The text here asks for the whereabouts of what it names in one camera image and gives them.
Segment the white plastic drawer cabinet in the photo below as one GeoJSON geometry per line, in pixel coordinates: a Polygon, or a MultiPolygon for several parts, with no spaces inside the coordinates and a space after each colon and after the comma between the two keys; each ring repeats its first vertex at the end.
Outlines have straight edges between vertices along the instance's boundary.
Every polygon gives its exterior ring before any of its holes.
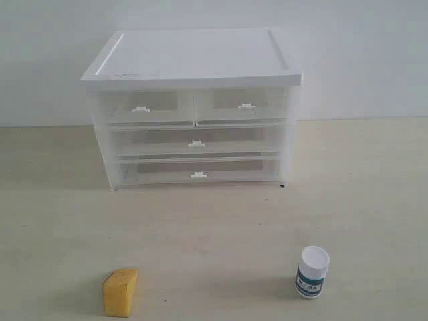
{"type": "Polygon", "coordinates": [[[81,77],[86,101],[110,187],[122,163],[163,163],[184,159],[276,157],[289,181],[296,113],[303,80],[302,70],[288,52],[283,33],[274,28],[216,28],[117,31],[81,77]],[[287,114],[283,122],[199,126],[195,118],[195,92],[218,88],[287,87],[287,114]],[[103,110],[105,95],[113,92],[192,91],[192,126],[113,125],[103,110]],[[208,128],[282,127],[284,139],[277,152],[167,154],[118,156],[113,132],[208,128]]]}

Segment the wide clear drawer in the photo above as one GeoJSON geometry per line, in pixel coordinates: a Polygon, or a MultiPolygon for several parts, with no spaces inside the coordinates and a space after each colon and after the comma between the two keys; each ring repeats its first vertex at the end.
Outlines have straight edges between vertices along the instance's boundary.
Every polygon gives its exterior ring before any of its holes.
{"type": "Polygon", "coordinates": [[[118,156],[277,152],[282,127],[133,130],[113,132],[118,156]]]}
{"type": "Polygon", "coordinates": [[[118,165],[115,185],[139,187],[169,183],[287,181],[276,157],[184,159],[163,163],[122,163],[118,165]]]}

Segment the white bottle teal label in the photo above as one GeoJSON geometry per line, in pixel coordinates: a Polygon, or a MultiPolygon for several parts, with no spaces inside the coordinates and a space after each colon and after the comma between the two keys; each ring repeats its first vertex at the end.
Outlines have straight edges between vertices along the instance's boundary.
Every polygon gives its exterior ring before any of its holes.
{"type": "Polygon", "coordinates": [[[329,265],[330,256],[323,248],[311,245],[302,250],[295,278],[301,297],[314,299],[322,293],[329,265]]]}

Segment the bottom wide clear drawer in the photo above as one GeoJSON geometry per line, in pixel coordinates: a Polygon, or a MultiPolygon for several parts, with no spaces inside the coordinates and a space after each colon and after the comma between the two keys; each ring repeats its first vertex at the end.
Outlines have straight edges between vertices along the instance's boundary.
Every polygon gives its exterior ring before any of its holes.
{"type": "Polygon", "coordinates": [[[139,187],[169,183],[287,181],[276,157],[184,159],[163,163],[122,163],[118,165],[115,185],[139,187]]]}

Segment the middle wide clear drawer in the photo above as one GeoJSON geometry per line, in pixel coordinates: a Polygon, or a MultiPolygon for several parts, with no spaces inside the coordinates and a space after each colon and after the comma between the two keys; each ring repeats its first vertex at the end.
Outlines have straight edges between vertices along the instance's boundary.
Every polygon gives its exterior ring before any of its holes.
{"type": "Polygon", "coordinates": [[[113,132],[118,156],[277,152],[282,127],[133,130],[113,132]]]}

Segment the yellow cheese wedge block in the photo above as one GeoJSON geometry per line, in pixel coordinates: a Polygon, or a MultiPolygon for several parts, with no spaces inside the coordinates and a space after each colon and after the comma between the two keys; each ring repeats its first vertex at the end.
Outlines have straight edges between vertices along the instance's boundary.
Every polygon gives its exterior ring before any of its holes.
{"type": "Polygon", "coordinates": [[[104,313],[109,317],[131,316],[139,271],[124,268],[113,271],[102,284],[104,313]]]}

